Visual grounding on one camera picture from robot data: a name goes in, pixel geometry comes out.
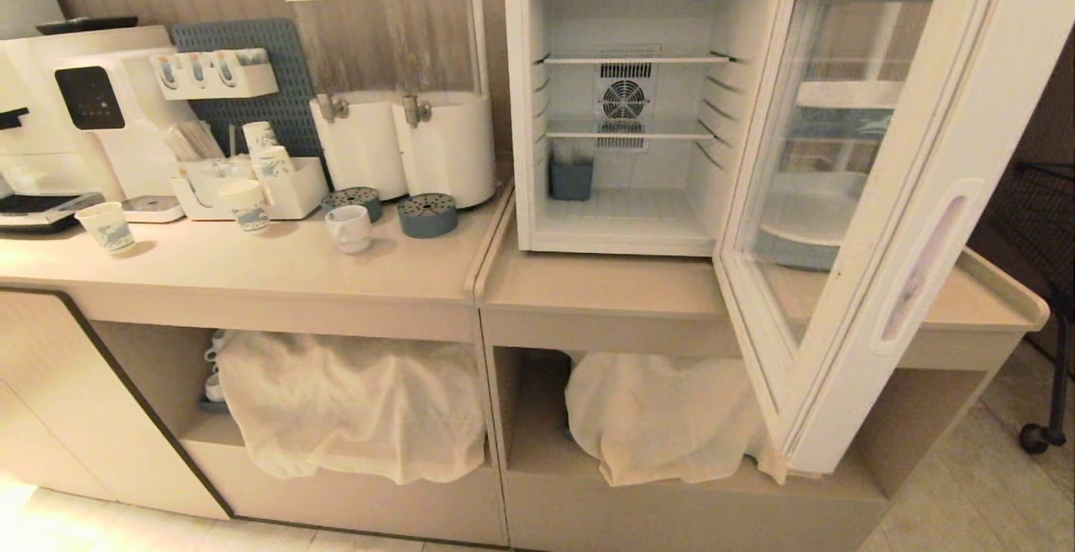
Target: paper cup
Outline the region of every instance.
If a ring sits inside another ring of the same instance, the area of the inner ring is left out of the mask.
[[[276,141],[276,132],[273,131],[272,124],[268,122],[243,124],[243,138],[246,139],[246,148],[249,151],[250,157],[257,157],[261,151],[280,144]]]
[[[370,213],[361,206],[336,208],[325,216],[325,223],[336,250],[344,254],[360,253],[373,242]]]
[[[97,203],[75,212],[74,217],[109,254],[121,254],[134,247],[134,236],[120,202]]]
[[[264,148],[257,157],[259,179],[283,179],[295,173],[295,164],[284,146]]]
[[[224,204],[235,216],[239,227],[249,233],[263,232],[269,228],[266,212],[266,196],[257,181],[236,181],[223,185],[216,192]]]

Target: cart wheel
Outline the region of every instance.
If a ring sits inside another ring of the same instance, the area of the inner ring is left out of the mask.
[[[1045,428],[1037,424],[1027,424],[1019,430],[1019,444],[1030,455],[1041,455],[1049,449],[1049,443],[1042,438]]]

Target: coffee machine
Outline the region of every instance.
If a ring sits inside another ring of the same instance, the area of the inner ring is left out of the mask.
[[[196,116],[185,101],[164,100],[149,65],[174,53],[163,27],[0,42],[0,174],[10,192],[106,200],[174,195],[175,157],[164,130]],[[3,210],[0,227],[17,226]],[[24,220],[42,224],[40,215]]]

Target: fridge door handle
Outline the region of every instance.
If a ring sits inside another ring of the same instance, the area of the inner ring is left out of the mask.
[[[880,311],[871,350],[886,356],[901,348],[902,334],[920,321],[920,312],[929,307],[922,302],[930,294],[927,288],[934,281],[941,268],[948,260],[950,241],[961,232],[970,214],[970,208],[981,192],[983,181],[979,179],[963,179],[957,181],[936,202],[936,209],[930,214],[927,226],[922,227],[915,243],[907,252],[907,257],[900,267],[894,279],[894,289]]]

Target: mini fridge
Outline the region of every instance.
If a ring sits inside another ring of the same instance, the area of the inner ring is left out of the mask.
[[[704,256],[773,440],[831,472],[1075,0],[505,0],[521,250]],[[579,200],[553,164],[592,165]]]

